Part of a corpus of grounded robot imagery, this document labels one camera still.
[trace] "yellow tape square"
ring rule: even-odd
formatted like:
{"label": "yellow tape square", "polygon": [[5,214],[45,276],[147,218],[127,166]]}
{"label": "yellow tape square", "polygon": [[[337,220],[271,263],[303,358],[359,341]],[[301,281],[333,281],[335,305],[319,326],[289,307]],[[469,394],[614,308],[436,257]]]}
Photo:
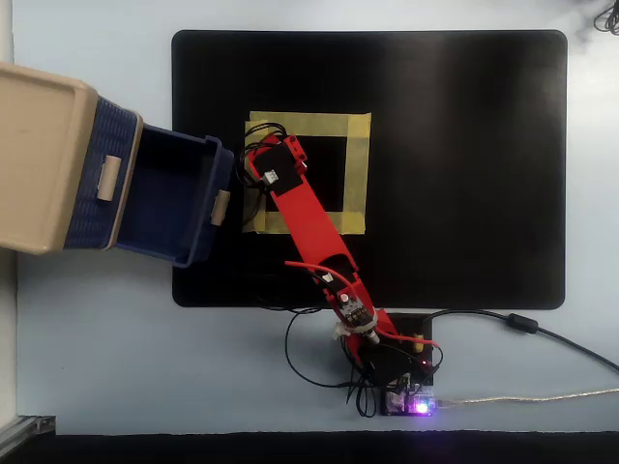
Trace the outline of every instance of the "yellow tape square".
{"label": "yellow tape square", "polygon": [[[368,192],[369,134],[371,113],[287,113],[252,111],[246,122],[246,130],[265,122],[282,124],[289,133],[314,137],[346,137],[346,167],[342,211],[327,212],[329,218],[342,235],[366,233],[366,198]],[[247,143],[260,140],[267,134],[259,130],[246,140]],[[246,189],[244,212],[255,205],[255,191]],[[279,212],[267,212],[266,200],[244,232],[265,234],[289,234],[290,231]]]}

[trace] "cable ferrite bead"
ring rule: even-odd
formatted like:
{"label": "cable ferrite bead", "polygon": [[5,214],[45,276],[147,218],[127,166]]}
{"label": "cable ferrite bead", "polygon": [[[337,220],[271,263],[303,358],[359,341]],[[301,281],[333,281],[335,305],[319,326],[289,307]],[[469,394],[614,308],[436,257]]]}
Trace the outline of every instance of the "cable ferrite bead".
{"label": "cable ferrite bead", "polygon": [[528,317],[519,316],[518,314],[510,314],[507,316],[507,325],[512,329],[528,334],[535,334],[538,331],[538,321],[529,319]]}

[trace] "light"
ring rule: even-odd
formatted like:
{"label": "light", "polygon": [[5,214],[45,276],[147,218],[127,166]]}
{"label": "light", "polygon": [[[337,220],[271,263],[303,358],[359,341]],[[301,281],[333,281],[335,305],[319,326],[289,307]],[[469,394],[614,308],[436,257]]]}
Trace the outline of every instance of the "light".
{"label": "light", "polygon": [[429,407],[427,406],[427,403],[424,403],[424,402],[415,403],[415,412],[417,414],[427,414],[428,411],[429,411]]}

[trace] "light blue surface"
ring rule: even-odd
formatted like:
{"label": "light blue surface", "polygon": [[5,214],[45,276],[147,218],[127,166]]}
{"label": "light blue surface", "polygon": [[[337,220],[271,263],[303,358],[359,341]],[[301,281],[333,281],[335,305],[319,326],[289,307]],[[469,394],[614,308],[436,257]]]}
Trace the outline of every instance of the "light blue surface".
{"label": "light blue surface", "polygon": [[[619,39],[586,30],[600,2],[20,0],[15,61],[93,84],[163,127],[171,121],[170,40],[180,29],[416,30],[558,28],[570,44],[567,299],[526,315],[619,357]],[[380,270],[364,270],[364,273]],[[19,257],[20,414],[54,414],[60,433],[254,430],[619,430],[619,396],[485,405],[434,418],[357,416],[343,391],[287,367],[288,316],[181,308],[171,267],[122,250]],[[292,356],[308,376],[346,377],[335,316],[304,317]],[[470,316],[436,322],[446,352],[439,397],[554,395],[619,386],[619,377],[544,339]]]}

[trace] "black board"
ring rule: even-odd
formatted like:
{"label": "black board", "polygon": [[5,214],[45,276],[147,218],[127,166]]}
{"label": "black board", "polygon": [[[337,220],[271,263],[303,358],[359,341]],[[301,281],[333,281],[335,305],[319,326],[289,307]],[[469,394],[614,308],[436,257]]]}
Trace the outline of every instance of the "black board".
{"label": "black board", "polygon": [[[565,294],[566,68],[557,31],[181,31],[173,126],[236,150],[252,110],[371,112],[367,230],[344,239],[375,304],[550,309]],[[307,143],[309,181],[337,207],[341,143]],[[174,270],[175,301],[319,300],[267,270],[298,253],[241,234],[241,199],[209,261]]]}

